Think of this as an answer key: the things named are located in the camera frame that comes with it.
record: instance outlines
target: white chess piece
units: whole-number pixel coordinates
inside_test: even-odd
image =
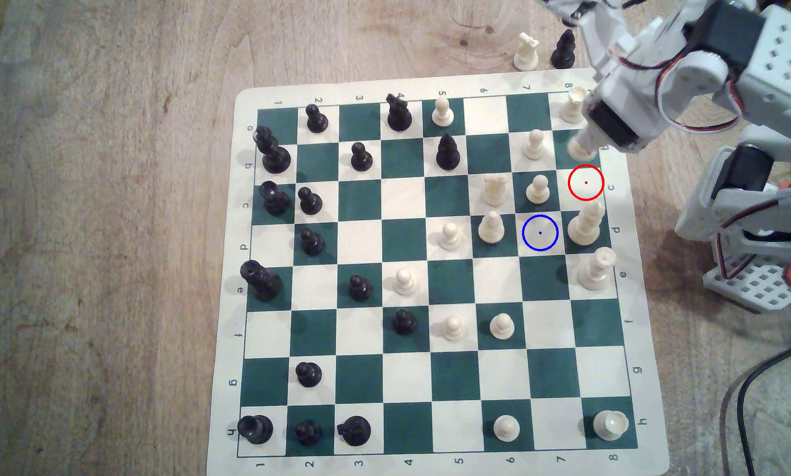
[[[457,225],[454,223],[444,224],[443,232],[440,234],[440,238],[437,239],[437,244],[444,250],[453,252],[460,247],[461,243],[463,243],[463,235],[457,229]]]
[[[546,178],[545,175],[535,176],[528,188],[525,189],[525,196],[531,203],[535,205],[545,203],[545,201],[549,199],[550,195],[551,190],[549,190],[549,179]]]
[[[454,111],[449,108],[448,99],[441,97],[433,104],[431,120],[440,127],[448,127],[454,122]]]
[[[419,282],[413,277],[409,269],[402,268],[395,273],[395,285],[393,289],[396,290],[395,292],[401,294],[401,296],[410,296],[416,292],[417,287],[419,287]]]
[[[591,245],[598,239],[599,225],[604,217],[604,205],[600,201],[587,201],[578,216],[571,219],[566,232],[569,239],[581,246]]]
[[[593,418],[593,430],[604,441],[616,441],[627,431],[629,423],[622,412],[603,410]]]
[[[539,57],[537,56],[537,45],[539,41],[528,36],[527,33],[519,33],[519,48],[513,55],[513,66],[519,71],[534,71],[537,69]]]
[[[513,416],[501,415],[493,424],[493,433],[496,438],[509,443],[519,436],[519,422]]]
[[[501,221],[501,215],[496,211],[484,215],[481,224],[478,225],[478,237],[489,244],[500,242],[504,237],[504,222]]]
[[[516,324],[513,323],[510,314],[505,312],[498,314],[489,321],[489,332],[492,333],[493,337],[496,339],[501,339],[502,341],[510,339],[514,330],[516,330]]]
[[[616,264],[616,252],[607,246],[595,250],[587,263],[578,267],[578,284],[588,290],[601,290],[610,282],[608,273]]]

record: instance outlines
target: wooden table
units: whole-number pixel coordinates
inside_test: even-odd
[[[557,19],[530,0],[481,4],[11,2],[0,474],[203,473],[236,94],[511,71],[519,31],[549,68]],[[633,7],[629,23],[676,5]],[[791,345],[791,309],[752,315],[702,289],[709,249],[672,231],[702,164],[737,137],[669,130],[629,157],[670,474],[744,473],[722,401]],[[747,410],[759,473],[791,475],[791,359],[753,385]]]

